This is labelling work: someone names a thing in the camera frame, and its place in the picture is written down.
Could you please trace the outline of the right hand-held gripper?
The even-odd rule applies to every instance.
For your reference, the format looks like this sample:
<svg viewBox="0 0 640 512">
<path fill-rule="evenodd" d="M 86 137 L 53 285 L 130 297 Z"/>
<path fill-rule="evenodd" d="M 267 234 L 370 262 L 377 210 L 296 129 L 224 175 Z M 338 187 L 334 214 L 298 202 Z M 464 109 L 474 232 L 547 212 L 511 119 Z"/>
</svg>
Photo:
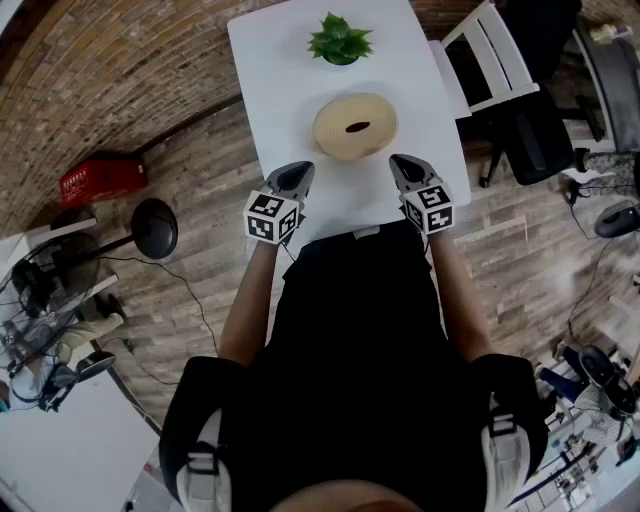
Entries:
<svg viewBox="0 0 640 512">
<path fill-rule="evenodd" d="M 428 162 L 406 154 L 389 157 L 406 218 L 424 235 L 454 226 L 454 203 L 448 184 Z"/>
</svg>

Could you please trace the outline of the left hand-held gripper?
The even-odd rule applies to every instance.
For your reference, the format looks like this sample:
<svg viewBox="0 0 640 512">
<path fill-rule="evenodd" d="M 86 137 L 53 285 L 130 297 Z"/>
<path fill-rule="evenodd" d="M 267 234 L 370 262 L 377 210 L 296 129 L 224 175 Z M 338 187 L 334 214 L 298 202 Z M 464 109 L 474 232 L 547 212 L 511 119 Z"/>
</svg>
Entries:
<svg viewBox="0 0 640 512">
<path fill-rule="evenodd" d="M 243 209 L 247 237 L 271 245 L 286 245 L 304 221 L 311 161 L 299 161 L 274 170 L 260 190 L 252 191 Z"/>
</svg>

